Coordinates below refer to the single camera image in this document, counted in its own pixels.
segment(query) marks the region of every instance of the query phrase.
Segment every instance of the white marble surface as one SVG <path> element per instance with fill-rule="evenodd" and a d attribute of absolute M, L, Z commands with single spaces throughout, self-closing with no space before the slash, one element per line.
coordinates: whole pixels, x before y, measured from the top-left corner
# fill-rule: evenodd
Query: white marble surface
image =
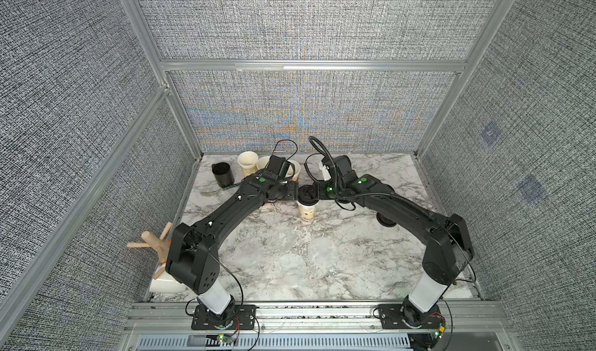
<path fill-rule="evenodd" d="M 294 157 L 302 165 L 306 155 Z M 407 154 L 350 154 L 359 176 L 369 173 L 394 187 L 401 195 L 422 206 L 433 208 L 418 176 L 413 159 Z M 218 185 L 211 165 L 228 162 L 235 181 L 242 178 L 237 156 L 203 157 L 183 222 L 201 220 L 236 190 L 204 197 L 199 191 L 212 191 Z M 319 178 L 311 157 L 309 168 Z M 300 172 L 300 182 L 310 183 Z M 250 214 L 228 236 L 219 256 L 242 283 L 245 300 L 337 300 L 402 299 L 414 287 L 422 272 L 424 246 L 399 225 L 381 226 L 372 210 L 357 206 L 356 211 L 340 209 L 333 201 L 320 201 L 317 215 L 309 225 L 299 219 L 295 202 L 279 201 L 275 207 Z M 222 285 L 240 300 L 234 279 L 221 270 Z M 179 302 L 194 295 L 155 294 L 153 302 Z M 451 287 L 446 298 L 471 298 L 465 283 Z"/>

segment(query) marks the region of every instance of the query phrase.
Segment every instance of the metal extrusion bar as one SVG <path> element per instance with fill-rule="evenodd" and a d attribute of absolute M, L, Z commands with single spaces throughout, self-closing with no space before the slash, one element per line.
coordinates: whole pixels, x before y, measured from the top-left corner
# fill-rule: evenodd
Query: metal extrusion bar
<path fill-rule="evenodd" d="M 198 172 L 198 165 L 200 163 L 200 159 L 196 160 L 193 164 L 192 164 L 192 168 L 190 171 L 190 176 L 188 177 L 188 181 L 186 184 L 186 187 L 184 188 L 184 194 L 183 197 L 180 199 L 180 203 L 178 204 L 178 209 L 176 210 L 176 215 L 174 216 L 174 220 L 172 222 L 173 225 L 177 226 L 180 224 L 180 222 L 182 221 L 183 218 L 183 213 L 184 213 L 184 209 L 186 208 L 186 204 L 188 201 L 188 198 L 190 196 L 190 193 L 192 191 L 192 186 L 194 185 L 194 180 L 197 177 L 197 172 Z M 170 238 L 172 236 L 172 232 L 174 231 L 174 228 L 170 229 L 170 232 L 168 233 L 168 237 Z M 158 267 L 161 266 L 160 262 L 156 263 L 155 269 L 153 270 L 153 272 L 157 271 Z M 151 286 L 147 286 L 147 291 L 145 292 L 145 296 L 143 297 L 143 301 L 145 302 L 149 302 L 149 300 L 151 299 L 151 292 L 149 291 L 149 289 L 151 288 Z"/>
<path fill-rule="evenodd" d="M 195 135 L 192 129 L 192 125 L 190 124 L 190 120 L 186 115 L 182 102 L 180 101 L 178 94 L 175 92 L 172 81 L 168 78 L 166 73 L 164 73 L 161 70 L 159 66 L 161 56 L 159 54 L 159 50 L 153 39 L 151 31 L 149 30 L 149 26 L 147 25 L 145 17 L 142 14 L 141 7 L 139 6 L 137 0 L 120 1 L 122 2 L 124 11 L 128 15 L 132 28 L 135 30 L 137 34 L 139 42 L 141 43 L 141 47 L 145 51 L 145 55 L 149 60 L 149 64 L 151 65 L 151 68 L 153 69 L 153 73 L 155 73 L 157 80 L 159 80 L 160 84 L 167 83 L 168 88 L 172 91 L 171 96 L 168 96 L 168 102 L 170 103 L 172 113 L 174 114 L 174 117 L 178 122 L 180 131 L 183 133 L 183 136 L 187 141 L 188 147 L 190 148 L 195 158 L 200 158 L 201 148 L 198 143 L 197 136 Z"/>
<path fill-rule="evenodd" d="M 499 302 L 449 300 L 439 307 L 457 332 L 513 332 Z M 428 332 L 428 330 L 380 330 L 381 322 L 373 317 L 379 304 L 400 305 L 400 301 L 336 301 L 336 302 L 248 302 L 257 306 L 257 318 L 265 332 L 338 333 L 338 332 Z M 190 318 L 184 303 L 135 303 L 124 334 L 189 334 Z"/>
<path fill-rule="evenodd" d="M 176 91 L 176 87 L 174 86 L 174 82 L 170 78 L 167 72 L 164 73 L 166 83 L 168 84 L 168 88 L 170 92 L 168 93 L 168 102 L 170 104 L 170 108 L 172 109 L 172 114 L 178 122 L 178 127 L 180 131 L 183 133 L 185 140 L 187 141 L 188 147 L 191 150 L 191 153 L 194 155 L 194 158 L 200 159 L 203 155 L 203 151 L 198 144 L 197 134 L 195 134 L 194 129 L 192 128 L 192 124 L 190 123 L 190 118 L 186 113 L 186 109 L 184 109 L 182 100 L 180 100 L 180 96 Z"/>
<path fill-rule="evenodd" d="M 465 61 L 360 61 L 360 60 L 163 60 L 163 71 L 175 70 L 235 70 L 235 71 L 296 71 L 296 70 L 346 70 L 346 71 L 453 71 L 466 69 Z"/>
<path fill-rule="evenodd" d="M 453 80 L 443 102 L 437 109 L 435 116 L 432 118 L 418 144 L 418 149 L 416 150 L 418 158 L 422 158 L 428 150 L 428 147 L 439 132 L 443 122 L 445 122 L 447 115 L 453 108 L 453 105 L 455 105 L 459 94 L 463 91 L 478 63 L 480 63 L 482 55 L 488 48 L 490 41 L 494 38 L 499 26 L 515 1 L 516 0 L 496 0 L 495 6 L 492 8 L 484 27 L 470 50 L 466 69 L 461 74 L 458 74 Z"/>
<path fill-rule="evenodd" d="M 149 64 L 155 73 L 155 77 L 160 84 L 163 84 L 165 82 L 165 77 L 159 70 L 159 61 L 161 57 L 159 55 L 159 51 L 157 50 L 157 45 L 153 40 L 153 36 L 151 36 L 149 26 L 147 25 L 145 17 L 141 12 L 141 7 L 139 6 L 137 0 L 120 0 L 120 2 L 124 7 L 126 15 L 128 15 L 128 19 L 130 20 L 132 28 L 137 34 L 137 38 L 141 43 L 141 47 L 145 51 L 147 60 L 149 60 Z"/>
<path fill-rule="evenodd" d="M 0 304 L 0 347 L 17 325 L 52 269 L 75 237 L 108 183 L 126 159 L 127 154 L 147 127 L 153 113 L 164 100 L 167 87 L 160 86 L 141 110 L 120 141 L 108 154 L 77 200 L 70 206 L 46 243 L 35 254 L 27 269 Z"/>
<path fill-rule="evenodd" d="M 428 194 L 431 201 L 437 208 L 437 211 L 443 215 L 447 215 L 447 210 L 445 209 L 445 206 L 441 202 L 441 200 L 439 198 L 439 194 L 437 193 L 435 187 L 433 186 L 433 183 L 430 181 L 430 178 L 428 177 L 428 171 L 426 171 L 424 164 L 415 155 L 412 156 L 412 161 L 413 161 L 414 166 L 416 167 L 416 170 L 418 170 L 418 175 L 420 176 L 420 180 L 422 181 L 422 184 L 424 185 L 424 188 L 426 189 L 426 193 Z M 467 273 L 468 279 L 473 278 L 473 273 L 472 273 L 472 269 L 470 268 L 470 266 L 466 267 L 466 273 Z M 481 288 L 480 284 L 478 283 L 478 281 L 476 281 L 473 284 L 470 282 L 466 282 L 465 284 L 467 284 L 469 286 L 470 291 L 472 292 L 472 294 L 474 296 L 478 296 L 480 298 L 486 298 L 486 296 L 484 295 L 484 292 L 482 292 L 482 288 Z"/>

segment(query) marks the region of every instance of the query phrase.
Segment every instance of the wire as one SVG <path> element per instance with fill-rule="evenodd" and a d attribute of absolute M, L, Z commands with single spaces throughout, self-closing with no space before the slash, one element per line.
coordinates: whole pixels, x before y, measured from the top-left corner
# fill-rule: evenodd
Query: wire
<path fill-rule="evenodd" d="M 184 307 L 184 312 L 186 312 L 186 313 L 187 313 L 187 315 L 188 315 L 188 316 L 190 316 L 190 317 L 194 317 L 194 315 L 188 312 L 188 305 L 189 305 L 189 304 L 190 304 L 190 302 L 192 302 L 193 300 L 197 300 L 197 299 L 196 299 L 196 298 L 190 299 L 190 300 L 187 302 L 187 305 Z"/>
<path fill-rule="evenodd" d="M 412 206 L 414 209 L 418 210 L 422 215 L 424 215 L 425 217 L 427 217 L 428 220 L 432 221 L 434 220 L 433 217 L 433 212 L 431 212 L 430 210 L 418 205 L 417 203 L 413 202 L 412 200 L 402 197 L 398 194 L 390 194 L 390 193 L 384 193 L 384 192 L 363 192 L 363 193 L 359 193 L 356 195 L 350 195 L 350 196 L 342 196 L 343 193 L 343 187 L 339 187 L 338 185 L 338 176 L 337 176 L 337 165 L 335 163 L 335 161 L 333 160 L 333 157 L 331 155 L 331 153 L 329 153 L 329 150 L 327 149 L 327 147 L 316 137 L 314 136 L 309 136 L 308 137 L 308 141 L 310 142 L 310 144 L 312 145 L 313 148 L 315 148 L 315 150 L 320 153 L 323 154 L 325 158 L 328 159 L 328 161 L 331 163 L 332 168 L 333 168 L 333 172 L 334 172 L 334 176 L 333 176 L 333 181 L 334 181 L 334 190 L 336 191 L 337 197 L 342 200 L 342 201 L 349 201 L 350 199 L 356 199 L 356 198 L 361 198 L 364 196 L 385 196 L 385 197 L 391 197 L 391 198 L 395 198 L 407 205 Z"/>
<path fill-rule="evenodd" d="M 470 280 L 464 280 L 464 279 L 456 279 L 456 281 L 465 281 L 465 282 L 471 282 L 472 284 L 476 282 L 476 272 L 474 271 L 474 268 L 472 267 L 472 264 L 470 263 L 470 259 L 468 259 L 468 255 L 464 252 L 464 249 L 461 248 L 461 246 L 459 245 L 459 242 L 457 242 L 457 240 L 449 233 L 449 231 L 447 230 L 447 228 L 443 227 L 443 229 L 445 230 L 445 233 L 453 240 L 453 242 L 457 245 L 457 247 L 459 248 L 459 250 L 461 251 L 461 254 L 464 256 L 464 258 L 466 258 L 466 262 L 468 263 L 468 266 L 470 267 L 470 269 L 472 270 L 472 273 L 474 275 L 474 279 L 472 281 Z"/>
<path fill-rule="evenodd" d="M 445 317 L 443 315 L 441 315 L 439 312 L 433 312 L 430 314 L 430 316 L 438 317 L 440 319 L 445 320 Z"/>
<path fill-rule="evenodd" d="M 429 221 L 433 221 L 435 219 L 433 217 L 433 212 L 431 212 L 429 209 L 424 208 L 424 207 L 418 205 L 417 203 L 413 202 L 412 200 L 402 197 L 397 193 L 391 194 L 391 193 L 384 193 L 384 192 L 363 192 L 363 193 L 358 193 L 358 194 L 354 194 L 351 196 L 343 197 L 343 199 L 346 201 L 349 201 L 350 199 L 360 198 L 360 197 L 364 197 L 364 196 L 385 196 L 385 197 L 395 198 L 405 204 L 412 206 L 416 210 L 418 210 L 422 215 L 426 216 Z"/>
<path fill-rule="evenodd" d="M 244 291 L 242 290 L 242 285 L 240 285 L 240 281 L 238 280 L 238 278 L 236 277 L 236 275 L 235 275 L 235 274 L 233 274 L 233 273 L 232 273 L 232 271 L 230 271 L 230 270 L 229 270 L 229 269 L 228 269 L 226 266 L 224 266 L 224 265 L 222 264 L 222 262 L 220 262 L 220 261 L 219 261 L 217 258 L 215 258 L 215 256 L 213 255 L 213 253 L 212 253 L 210 250 L 208 250 L 208 249 L 207 249 L 207 252 L 209 253 L 209 255 L 211 255 L 211 257 L 212 257 L 213 259 L 215 259 L 215 261 L 216 261 L 216 262 L 218 262 L 218 263 L 219 263 L 219 265 L 220 265 L 220 266 L 222 266 L 222 267 L 223 267 L 223 269 L 225 269 L 225 270 L 226 270 L 226 271 L 227 271 L 227 272 L 228 272 L 230 275 L 232 275 L 232 277 L 234 278 L 234 280 L 236 280 L 236 282 L 238 283 L 238 287 L 240 287 L 240 295 L 242 296 L 242 300 L 240 301 L 240 305 L 239 305 L 239 307 L 238 307 L 238 308 L 237 308 L 237 309 L 234 311 L 234 313 L 233 313 L 231 316 L 229 316 L 229 317 L 226 317 L 226 318 L 225 318 L 225 319 L 223 319 L 223 320 L 219 320 L 219 319 L 216 319 L 216 318 L 214 318 L 214 317 L 211 317 L 211 316 L 209 315 L 209 312 L 208 312 L 208 311 L 205 311 L 205 307 L 203 307 L 203 303 L 201 303 L 200 301 L 198 301 L 198 302 L 201 304 L 201 307 L 203 308 L 203 311 L 205 311 L 205 314 L 206 314 L 208 317 L 211 317 L 211 319 L 212 319 L 212 321 L 213 321 L 213 322 L 222 322 L 222 323 L 224 323 L 224 324 L 225 324 L 226 322 L 228 322 L 228 321 L 230 321 L 231 319 L 233 319 L 234 317 L 236 317 L 236 315 L 238 315 L 238 312 L 240 311 L 240 309 L 242 308 L 242 305 L 244 304 Z"/>
<path fill-rule="evenodd" d="M 234 337 L 234 334 L 236 334 L 238 332 L 238 330 L 240 330 L 240 320 L 238 319 L 237 316 L 236 316 L 236 321 L 238 322 L 238 326 L 236 326 L 236 330 L 232 333 L 232 335 L 230 335 L 230 337 Z"/>
<path fill-rule="evenodd" d="M 257 322 L 257 326 L 258 326 L 258 327 L 257 327 L 257 340 L 256 340 L 256 341 L 255 341 L 255 343 L 254 343 L 254 344 L 253 344 L 253 345 L 252 345 L 252 346 L 251 346 L 251 347 L 250 347 L 248 350 L 246 350 L 246 351 L 250 351 L 250 350 L 252 350 L 252 349 L 253 349 L 253 348 L 254 348 L 254 347 L 257 345 L 257 343 L 259 342 L 259 337 L 260 337 L 260 324 L 259 324 L 259 321 L 257 320 L 257 317 L 255 317 L 255 321 Z"/>
<path fill-rule="evenodd" d="M 298 153 L 298 144 L 296 144 L 296 142 L 295 142 L 294 140 L 292 140 L 292 139 L 281 139 L 281 140 L 279 140 L 277 143 L 275 143 L 275 146 L 273 147 L 273 150 L 271 151 L 271 155 L 273 155 L 273 154 L 275 153 L 275 150 L 277 149 L 277 145 L 278 145 L 279 143 L 281 143 L 282 141 L 289 141 L 289 142 L 292 142 L 292 143 L 294 143 L 294 145 L 296 146 L 296 150 L 294 151 L 294 153 L 292 153 L 292 155 L 290 155 L 290 156 L 289 156 L 289 157 L 286 159 L 286 161 L 288 161 L 290 158 L 294 157 L 294 154 Z"/>
<path fill-rule="evenodd" d="M 342 206 L 342 205 L 340 204 L 340 202 L 337 200 L 337 198 L 334 198 L 333 200 L 335 200 L 335 202 L 336 202 L 336 205 L 338 205 L 340 208 L 342 208 L 342 209 L 344 209 L 344 210 L 347 210 L 347 211 L 349 211 L 349 212 L 353 212 L 353 211 L 356 209 L 356 204 L 355 204 L 355 203 L 353 203 L 353 202 L 350 202 L 350 203 L 352 204 L 353 208 L 345 208 L 344 206 Z"/>
<path fill-rule="evenodd" d="M 238 336 L 236 336 L 236 339 L 234 340 L 234 346 L 236 346 L 236 344 L 238 344 L 239 339 L 240 339 L 240 332 L 238 332 Z"/>
<path fill-rule="evenodd" d="M 306 170 L 306 173 L 308 174 L 308 176 L 310 176 L 310 178 L 312 179 L 312 181 L 314 181 L 315 183 L 319 183 L 319 184 L 325 184 L 327 182 L 325 182 L 324 180 L 319 180 L 317 179 L 311 172 L 310 169 L 308 168 L 308 159 L 314 155 L 320 154 L 322 156 L 325 156 L 323 153 L 313 153 L 311 155 L 309 155 L 308 157 L 306 157 L 306 160 L 304 161 L 304 169 Z"/>
<path fill-rule="evenodd" d="M 449 332 L 449 339 L 447 340 L 447 344 L 445 345 L 445 348 L 443 348 L 443 351 L 445 351 L 447 349 L 447 347 L 449 347 L 449 343 L 451 342 L 451 338 L 453 337 L 453 314 L 451 314 L 451 308 L 449 308 L 449 303 L 447 303 L 447 301 L 445 299 L 443 299 L 443 302 L 445 302 L 445 305 L 447 306 L 447 309 L 449 310 L 449 318 L 451 319 L 451 331 Z"/>

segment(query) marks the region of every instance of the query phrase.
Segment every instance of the black mug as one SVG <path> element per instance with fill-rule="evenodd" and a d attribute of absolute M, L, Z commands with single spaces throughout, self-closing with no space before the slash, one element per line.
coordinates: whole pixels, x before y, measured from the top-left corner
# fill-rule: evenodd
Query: black mug
<path fill-rule="evenodd" d="M 232 169 L 228 163 L 220 162 L 211 165 L 211 171 L 213 172 L 213 176 L 215 176 L 215 181 L 217 181 L 221 188 L 234 184 L 234 174 L 232 174 Z"/>

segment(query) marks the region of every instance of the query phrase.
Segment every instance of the metal base plate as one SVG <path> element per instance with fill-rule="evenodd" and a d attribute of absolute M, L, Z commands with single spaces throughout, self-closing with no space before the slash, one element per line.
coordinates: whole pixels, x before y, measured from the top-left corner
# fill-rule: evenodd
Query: metal base plate
<path fill-rule="evenodd" d="M 383 329 L 412 329 L 403 322 L 402 317 L 399 315 L 399 306 L 380 304 L 377 307 Z M 418 329 L 438 329 L 440 325 L 441 319 L 438 317 L 429 317 L 428 323 L 421 325 Z"/>
<path fill-rule="evenodd" d="M 229 328 L 226 330 L 222 330 L 222 333 L 225 332 L 234 332 L 236 327 L 238 326 L 238 321 L 240 321 L 240 330 L 252 330 L 255 327 L 255 314 L 256 314 L 257 306 L 253 304 L 245 304 L 240 308 L 238 311 L 238 315 L 236 316 L 238 320 L 234 319 L 233 324 L 230 325 Z M 207 314 L 201 306 L 197 306 L 194 309 L 194 315 L 192 316 L 192 324 L 190 326 L 192 330 L 214 330 L 216 329 L 215 325 L 211 322 L 211 320 L 207 317 Z"/>

